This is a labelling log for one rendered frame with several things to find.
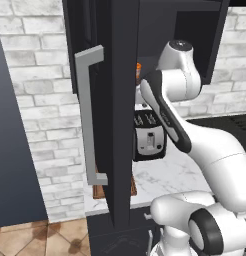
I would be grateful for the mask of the dark blue tall unit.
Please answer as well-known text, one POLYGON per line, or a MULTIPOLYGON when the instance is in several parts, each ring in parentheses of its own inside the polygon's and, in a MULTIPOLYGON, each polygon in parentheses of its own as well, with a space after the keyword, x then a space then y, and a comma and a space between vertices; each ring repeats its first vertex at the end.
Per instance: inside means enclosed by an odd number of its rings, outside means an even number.
POLYGON ((0 227, 47 219, 0 40, 0 227))

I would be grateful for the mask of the dark base cabinet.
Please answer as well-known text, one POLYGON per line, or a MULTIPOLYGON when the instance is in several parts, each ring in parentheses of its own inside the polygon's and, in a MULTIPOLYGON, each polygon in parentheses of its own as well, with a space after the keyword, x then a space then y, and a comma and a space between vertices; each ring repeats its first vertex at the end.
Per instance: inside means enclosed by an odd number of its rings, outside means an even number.
POLYGON ((130 222, 121 229, 113 227, 109 213, 87 217, 91 256, 146 256, 149 233, 155 245, 160 239, 160 226, 146 220, 148 207, 130 210, 130 222))

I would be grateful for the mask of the wooden cutting board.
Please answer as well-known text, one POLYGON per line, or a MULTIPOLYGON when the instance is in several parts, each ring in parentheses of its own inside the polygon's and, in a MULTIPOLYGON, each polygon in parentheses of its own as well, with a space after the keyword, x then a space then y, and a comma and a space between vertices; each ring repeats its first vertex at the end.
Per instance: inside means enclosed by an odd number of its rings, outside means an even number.
MULTIPOLYGON (((136 196, 137 195, 137 188, 136 188, 134 176, 131 176, 130 183, 131 183, 130 193, 131 193, 132 196, 136 196)), ((103 189, 102 185, 93 185, 92 189, 93 189, 93 198, 95 200, 106 198, 106 195, 105 195, 105 192, 104 192, 104 189, 103 189)))

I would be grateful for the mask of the black hob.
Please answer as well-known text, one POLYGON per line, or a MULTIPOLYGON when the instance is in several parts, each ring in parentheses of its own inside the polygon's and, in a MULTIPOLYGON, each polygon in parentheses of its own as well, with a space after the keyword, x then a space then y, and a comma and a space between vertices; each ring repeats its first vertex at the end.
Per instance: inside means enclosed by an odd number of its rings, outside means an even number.
POLYGON ((217 128, 231 133, 246 151, 246 114, 212 118, 189 119, 195 125, 217 128))

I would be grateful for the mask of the dark wall cabinet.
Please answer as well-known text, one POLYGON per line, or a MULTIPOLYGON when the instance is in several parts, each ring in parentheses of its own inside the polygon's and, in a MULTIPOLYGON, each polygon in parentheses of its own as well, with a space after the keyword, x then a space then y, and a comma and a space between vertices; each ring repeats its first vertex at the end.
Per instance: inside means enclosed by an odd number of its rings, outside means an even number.
POLYGON ((230 0, 62 0, 72 88, 74 55, 101 45, 104 60, 88 69, 92 91, 131 91, 134 67, 152 70, 166 43, 184 40, 194 48, 202 82, 211 81, 230 0))

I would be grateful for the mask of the dark cabinet door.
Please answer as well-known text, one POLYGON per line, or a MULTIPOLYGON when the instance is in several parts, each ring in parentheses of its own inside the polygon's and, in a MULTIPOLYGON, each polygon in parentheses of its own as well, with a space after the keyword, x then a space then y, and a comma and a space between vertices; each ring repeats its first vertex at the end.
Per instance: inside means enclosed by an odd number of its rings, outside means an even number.
POLYGON ((140 0, 95 0, 104 61, 93 95, 95 158, 113 226, 129 224, 140 0))

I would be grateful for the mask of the black and silver toaster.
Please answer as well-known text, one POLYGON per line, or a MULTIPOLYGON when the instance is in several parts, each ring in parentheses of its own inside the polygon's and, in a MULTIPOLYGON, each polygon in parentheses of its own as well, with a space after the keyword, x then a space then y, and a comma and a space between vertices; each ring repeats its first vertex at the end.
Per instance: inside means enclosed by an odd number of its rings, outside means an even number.
POLYGON ((166 154, 167 134, 153 110, 134 113, 133 160, 161 159, 166 154))

